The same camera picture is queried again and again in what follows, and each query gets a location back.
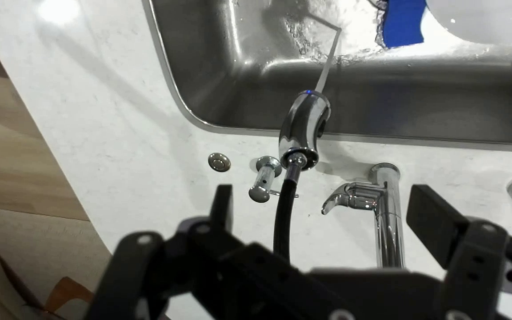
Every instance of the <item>sink basin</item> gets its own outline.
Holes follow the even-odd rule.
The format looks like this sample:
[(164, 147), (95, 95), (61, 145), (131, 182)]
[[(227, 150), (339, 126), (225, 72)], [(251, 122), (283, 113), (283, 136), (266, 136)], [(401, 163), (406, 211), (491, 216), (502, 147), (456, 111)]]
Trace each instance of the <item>sink basin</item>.
[[(363, 5), (353, 12), (362, 17), (344, 12), (349, 1)], [(147, 3), (177, 101), (205, 127), (278, 129), (298, 92), (315, 86), (333, 31), (310, 15), (330, 8), (321, 10), (330, 21), (347, 14), (347, 42), (326, 86), (330, 133), (512, 143), (512, 44), (467, 42), (442, 30), (436, 37), (451, 42), (427, 35), (424, 44), (378, 47), (371, 1)], [(431, 17), (427, 33), (438, 24)]]

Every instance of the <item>black hose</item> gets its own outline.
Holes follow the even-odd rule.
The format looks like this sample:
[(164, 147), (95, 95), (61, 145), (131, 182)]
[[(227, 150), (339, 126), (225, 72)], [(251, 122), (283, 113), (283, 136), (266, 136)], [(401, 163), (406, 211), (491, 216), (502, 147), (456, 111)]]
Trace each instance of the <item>black hose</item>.
[(278, 209), (276, 209), (276, 227), (275, 227), (275, 252), (283, 255), (291, 262), (291, 223), (292, 207), (296, 197), (298, 182), (285, 179), (282, 186)]

